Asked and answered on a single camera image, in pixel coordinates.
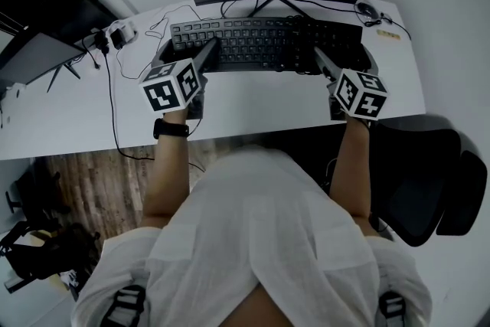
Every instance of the desk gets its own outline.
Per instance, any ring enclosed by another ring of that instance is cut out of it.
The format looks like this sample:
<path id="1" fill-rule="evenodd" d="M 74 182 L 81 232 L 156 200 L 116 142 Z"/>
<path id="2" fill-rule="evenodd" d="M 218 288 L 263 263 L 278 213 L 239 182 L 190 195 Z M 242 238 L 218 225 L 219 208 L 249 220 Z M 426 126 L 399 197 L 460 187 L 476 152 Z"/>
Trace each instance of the desk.
<path id="1" fill-rule="evenodd" d="M 321 2 L 336 8 L 352 9 L 352 5 Z M 396 5 L 372 1 L 380 11 L 402 23 Z M 220 5 L 195 7 L 193 2 L 169 5 L 136 15 L 139 32 L 137 40 L 119 53 L 126 76 L 137 77 L 155 55 L 158 39 L 146 37 L 149 29 L 166 11 L 190 4 L 201 18 L 220 17 Z M 361 25 L 353 13 L 329 11 L 316 5 L 298 3 L 313 18 Z M 235 3 L 228 17 L 247 15 L 255 1 Z M 295 12 L 281 2 L 272 2 L 257 16 L 284 17 Z M 195 21 L 188 7 L 168 14 L 169 25 Z M 156 29 L 163 32 L 165 23 Z M 397 33 L 401 40 L 377 34 L 377 29 Z M 170 37 L 165 30 L 165 42 Z M 419 72 L 412 45 L 399 27 L 382 25 L 364 28 L 362 44 L 371 52 L 390 91 L 390 99 L 381 112 L 382 118 L 425 113 Z M 49 73 L 22 88 L 15 85 L 2 101 L 4 128 L 0 130 L 0 159 L 18 159 L 42 155 L 114 149 L 109 104 L 109 84 L 102 54 L 92 50 L 102 66 L 96 70 L 89 56 L 74 65 L 81 76 L 76 79 L 62 69 L 49 93 L 46 93 L 52 74 Z M 137 80 L 121 77 L 116 51 L 108 55 L 116 109 L 116 127 L 121 147 L 155 143 L 152 136 L 155 115 L 151 113 L 138 88 Z M 189 138 L 209 139 L 282 129 L 326 126 L 330 120 L 327 80 L 319 76 L 298 75 L 293 72 L 266 71 L 207 74 L 204 118 L 198 130 Z M 188 122 L 193 129 L 196 122 Z"/>

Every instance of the black keyboard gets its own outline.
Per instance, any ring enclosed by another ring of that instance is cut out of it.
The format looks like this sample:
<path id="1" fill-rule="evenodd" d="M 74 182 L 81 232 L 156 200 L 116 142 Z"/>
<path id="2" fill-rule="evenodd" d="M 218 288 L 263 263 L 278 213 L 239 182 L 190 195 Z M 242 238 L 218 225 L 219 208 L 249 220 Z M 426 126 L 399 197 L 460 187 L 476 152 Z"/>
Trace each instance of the black keyboard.
<path id="1" fill-rule="evenodd" d="M 313 47 L 341 68 L 368 70 L 360 26 L 307 18 L 226 18 L 171 25 L 175 51 L 190 55 L 212 38 L 221 43 L 219 62 L 205 72 L 274 70 L 320 74 Z"/>

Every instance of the computer mouse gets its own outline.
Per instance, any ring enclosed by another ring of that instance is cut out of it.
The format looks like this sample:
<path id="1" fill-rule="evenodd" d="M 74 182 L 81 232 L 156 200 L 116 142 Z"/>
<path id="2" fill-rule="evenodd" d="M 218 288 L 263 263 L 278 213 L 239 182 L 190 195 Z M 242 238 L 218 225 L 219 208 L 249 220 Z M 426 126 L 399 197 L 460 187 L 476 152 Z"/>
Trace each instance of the computer mouse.
<path id="1" fill-rule="evenodd" d="M 374 8 L 372 5 L 369 5 L 367 3 L 357 3 L 356 7 L 362 15 L 366 15 L 373 21 L 377 21 L 380 18 L 380 15 L 377 12 L 376 8 Z"/>

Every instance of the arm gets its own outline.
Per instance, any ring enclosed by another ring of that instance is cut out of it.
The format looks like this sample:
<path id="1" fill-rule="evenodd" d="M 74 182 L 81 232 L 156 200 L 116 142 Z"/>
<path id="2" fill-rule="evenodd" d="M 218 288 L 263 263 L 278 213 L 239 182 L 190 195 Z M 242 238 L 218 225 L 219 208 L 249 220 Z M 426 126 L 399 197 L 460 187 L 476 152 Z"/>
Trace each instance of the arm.
<path id="1" fill-rule="evenodd" d="M 165 114 L 167 123 L 185 124 L 187 110 Z M 189 195 L 187 139 L 163 136 L 155 147 L 155 162 L 143 203 L 140 227 L 164 227 Z"/>
<path id="2" fill-rule="evenodd" d="M 329 196 L 352 216 L 365 236 L 378 236 L 369 224 L 369 132 L 360 121 L 346 117 L 347 127 L 338 152 Z"/>

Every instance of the black wristband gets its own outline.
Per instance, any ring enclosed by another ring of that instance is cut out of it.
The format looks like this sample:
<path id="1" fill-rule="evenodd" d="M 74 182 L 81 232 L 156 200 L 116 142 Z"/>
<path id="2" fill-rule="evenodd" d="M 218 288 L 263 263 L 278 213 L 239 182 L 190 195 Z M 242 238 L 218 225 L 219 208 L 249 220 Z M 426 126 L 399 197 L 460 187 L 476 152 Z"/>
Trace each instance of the black wristband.
<path id="1" fill-rule="evenodd" d="M 167 123 L 163 119 L 158 118 L 155 120 L 155 125 L 153 126 L 153 137 L 158 139 L 160 135 L 187 138 L 189 136 L 189 127 L 185 124 Z"/>

